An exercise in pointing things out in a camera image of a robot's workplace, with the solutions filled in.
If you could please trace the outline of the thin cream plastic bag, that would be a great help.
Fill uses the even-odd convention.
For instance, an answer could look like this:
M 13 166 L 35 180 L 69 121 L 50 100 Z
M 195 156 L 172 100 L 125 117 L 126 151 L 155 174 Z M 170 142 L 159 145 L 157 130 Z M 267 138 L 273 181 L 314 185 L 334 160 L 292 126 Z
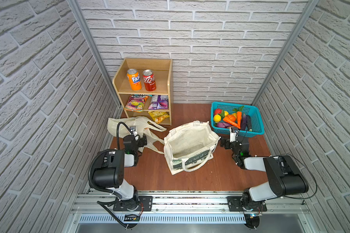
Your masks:
M 159 138 L 156 134 L 152 133 L 151 130 L 157 131 L 157 132 L 165 132 L 167 130 L 166 128 L 164 128 L 159 124 L 156 124 L 154 121 L 148 119 L 145 116 L 144 117 L 137 116 L 137 117 L 123 118 L 123 119 L 109 118 L 107 130 L 114 137 L 117 137 L 117 128 L 118 128 L 119 122 L 125 123 L 128 126 L 128 128 L 135 126 L 137 135 L 139 135 L 141 138 L 143 136 L 146 136 L 147 145 L 139 148 L 140 152 L 143 152 L 144 148 L 148 148 L 159 154 L 164 154 L 163 151 L 158 150 L 153 145 L 157 141 L 164 145 L 164 140 Z

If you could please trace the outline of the canvas tote bag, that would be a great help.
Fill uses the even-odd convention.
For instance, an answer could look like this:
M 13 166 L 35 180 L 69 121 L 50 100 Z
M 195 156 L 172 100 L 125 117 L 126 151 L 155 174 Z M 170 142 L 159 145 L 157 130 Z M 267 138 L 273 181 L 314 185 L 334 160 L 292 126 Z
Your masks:
M 197 120 L 170 130 L 164 138 L 164 157 L 171 174 L 200 169 L 213 159 L 220 139 L 208 121 Z

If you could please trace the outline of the purple candy bag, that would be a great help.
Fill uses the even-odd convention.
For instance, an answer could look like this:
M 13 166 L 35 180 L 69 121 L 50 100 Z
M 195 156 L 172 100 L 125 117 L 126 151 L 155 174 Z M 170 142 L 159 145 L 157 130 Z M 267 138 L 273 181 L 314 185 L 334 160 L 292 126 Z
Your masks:
M 169 99 L 167 95 L 153 95 L 149 110 L 166 110 L 169 109 Z

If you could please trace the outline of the orange Fanta can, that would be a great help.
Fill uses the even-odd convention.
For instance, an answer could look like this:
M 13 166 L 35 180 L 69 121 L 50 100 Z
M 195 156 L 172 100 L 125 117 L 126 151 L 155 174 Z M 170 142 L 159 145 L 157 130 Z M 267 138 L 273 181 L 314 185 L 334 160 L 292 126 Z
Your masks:
M 136 69 L 128 69 L 127 78 L 132 90 L 138 91 L 142 89 L 140 75 Z

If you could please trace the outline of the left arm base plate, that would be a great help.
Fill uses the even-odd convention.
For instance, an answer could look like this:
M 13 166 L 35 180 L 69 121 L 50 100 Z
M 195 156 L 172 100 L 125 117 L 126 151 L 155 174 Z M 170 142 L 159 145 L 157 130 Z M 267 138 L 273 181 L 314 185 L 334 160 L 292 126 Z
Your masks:
M 138 196 L 130 200 L 119 201 L 113 206 L 113 211 L 118 212 L 150 212 L 152 210 L 153 196 Z

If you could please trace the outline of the orange toy carrot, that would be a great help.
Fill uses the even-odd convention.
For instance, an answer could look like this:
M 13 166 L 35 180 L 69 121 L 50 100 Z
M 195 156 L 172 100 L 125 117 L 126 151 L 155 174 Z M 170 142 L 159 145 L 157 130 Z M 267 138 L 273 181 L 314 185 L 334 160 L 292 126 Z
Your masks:
M 235 123 L 237 124 L 237 127 L 239 129 L 241 128 L 241 121 L 242 121 L 242 112 L 238 111 L 238 112 L 236 112 L 236 121 L 235 121 Z

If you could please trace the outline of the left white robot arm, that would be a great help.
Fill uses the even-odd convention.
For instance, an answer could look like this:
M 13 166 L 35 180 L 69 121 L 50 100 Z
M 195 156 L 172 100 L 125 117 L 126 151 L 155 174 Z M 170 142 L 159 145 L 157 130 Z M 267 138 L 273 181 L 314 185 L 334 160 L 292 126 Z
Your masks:
M 135 186 L 124 179 L 124 169 L 138 164 L 139 148 L 147 145 L 146 136 L 129 134 L 123 138 L 124 149 L 99 152 L 88 168 L 88 183 L 95 190 L 112 194 L 124 208 L 136 211 L 142 207 Z

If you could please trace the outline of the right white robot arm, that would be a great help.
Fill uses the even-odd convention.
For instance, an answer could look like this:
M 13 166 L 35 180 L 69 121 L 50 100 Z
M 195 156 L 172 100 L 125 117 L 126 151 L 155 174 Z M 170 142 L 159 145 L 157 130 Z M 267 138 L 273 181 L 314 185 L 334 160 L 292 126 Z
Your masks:
M 266 173 L 267 182 L 244 190 L 240 199 L 244 211 L 260 212 L 267 200 L 308 192 L 308 181 L 290 155 L 251 156 L 236 139 L 222 138 L 220 146 L 232 151 L 232 159 L 239 168 Z

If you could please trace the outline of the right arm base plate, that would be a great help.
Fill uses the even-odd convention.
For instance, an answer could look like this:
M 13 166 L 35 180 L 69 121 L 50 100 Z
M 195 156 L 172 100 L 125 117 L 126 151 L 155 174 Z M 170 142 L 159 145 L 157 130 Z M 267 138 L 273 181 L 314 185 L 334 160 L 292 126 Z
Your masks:
M 227 204 L 230 212 L 266 212 L 264 201 L 255 202 L 242 196 L 228 196 Z

